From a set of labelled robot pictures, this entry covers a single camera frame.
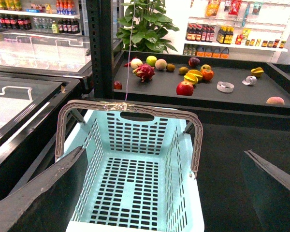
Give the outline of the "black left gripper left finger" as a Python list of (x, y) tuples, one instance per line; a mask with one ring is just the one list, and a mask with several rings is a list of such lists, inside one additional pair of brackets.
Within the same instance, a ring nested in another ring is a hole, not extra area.
[(64, 232), (87, 171), (87, 153), (77, 147), (0, 201), (0, 232)]

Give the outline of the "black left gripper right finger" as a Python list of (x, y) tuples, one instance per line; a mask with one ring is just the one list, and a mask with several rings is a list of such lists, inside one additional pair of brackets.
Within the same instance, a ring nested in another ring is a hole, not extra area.
[(290, 232), (290, 175), (248, 150), (241, 168), (257, 217), (265, 232)]

